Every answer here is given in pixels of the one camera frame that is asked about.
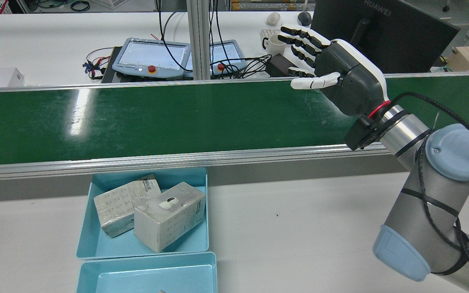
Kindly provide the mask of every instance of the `metal pole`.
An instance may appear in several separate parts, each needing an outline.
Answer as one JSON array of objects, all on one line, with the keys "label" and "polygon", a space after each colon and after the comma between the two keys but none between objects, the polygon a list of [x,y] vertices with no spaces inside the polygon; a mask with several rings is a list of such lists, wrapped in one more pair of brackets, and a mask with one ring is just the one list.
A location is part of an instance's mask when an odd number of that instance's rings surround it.
[{"label": "metal pole", "polygon": [[187,0],[193,78],[210,79],[208,0]]}]

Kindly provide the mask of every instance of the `light blue joint cap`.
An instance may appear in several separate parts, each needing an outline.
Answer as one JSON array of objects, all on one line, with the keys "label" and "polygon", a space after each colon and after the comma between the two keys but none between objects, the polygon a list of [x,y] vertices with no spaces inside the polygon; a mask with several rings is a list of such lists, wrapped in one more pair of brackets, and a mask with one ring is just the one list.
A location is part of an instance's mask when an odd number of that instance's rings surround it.
[{"label": "light blue joint cap", "polygon": [[434,132],[426,143],[426,156],[432,167],[444,176],[469,181],[469,131],[461,124]]},{"label": "light blue joint cap", "polygon": [[430,266],[415,248],[392,228],[381,225],[373,248],[376,258],[401,275],[422,282]]}]

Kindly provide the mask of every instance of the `red ring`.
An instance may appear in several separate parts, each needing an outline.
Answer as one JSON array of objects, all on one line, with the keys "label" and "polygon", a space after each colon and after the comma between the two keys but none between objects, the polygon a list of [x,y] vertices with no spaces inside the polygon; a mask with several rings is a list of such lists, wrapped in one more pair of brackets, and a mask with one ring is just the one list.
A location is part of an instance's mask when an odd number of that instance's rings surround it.
[{"label": "red ring", "polygon": [[390,100],[383,102],[383,104],[379,105],[377,108],[374,109],[374,111],[370,112],[368,115],[368,118],[372,119],[372,117],[379,111],[381,108],[383,108],[386,105],[390,104]]}]

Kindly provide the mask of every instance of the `white computer mouse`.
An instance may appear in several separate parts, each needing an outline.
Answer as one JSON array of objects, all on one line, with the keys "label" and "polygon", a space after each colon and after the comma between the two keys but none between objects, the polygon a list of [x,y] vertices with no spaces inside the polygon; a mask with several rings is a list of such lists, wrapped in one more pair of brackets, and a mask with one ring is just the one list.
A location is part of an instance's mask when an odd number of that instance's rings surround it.
[{"label": "white computer mouse", "polygon": [[265,21],[266,24],[270,25],[270,26],[275,26],[276,24],[278,24],[280,22],[280,14],[277,13],[277,12],[273,12],[271,14],[269,14],[269,16],[267,17],[267,20]]}]

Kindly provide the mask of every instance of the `light blue tray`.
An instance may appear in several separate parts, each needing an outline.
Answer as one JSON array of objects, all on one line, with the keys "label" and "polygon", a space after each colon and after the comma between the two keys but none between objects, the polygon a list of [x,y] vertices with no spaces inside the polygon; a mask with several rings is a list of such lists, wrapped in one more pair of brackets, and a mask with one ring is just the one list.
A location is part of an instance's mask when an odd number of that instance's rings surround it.
[{"label": "light blue tray", "polygon": [[216,293],[212,252],[114,258],[81,265],[77,293]]},{"label": "light blue tray", "polygon": [[205,168],[177,168],[161,170],[129,171],[103,173],[93,176],[88,192],[88,203],[82,223],[81,235],[76,256],[79,259],[125,258],[131,256],[156,255],[153,250],[139,241],[133,230],[115,238],[104,234],[99,224],[99,217],[93,198],[103,192],[117,188],[128,182],[154,173],[161,191],[167,190],[180,182],[196,187],[206,194],[204,220],[192,230],[166,247],[160,254],[182,254],[184,252],[202,252],[209,249],[208,208],[207,208],[207,172]]}]

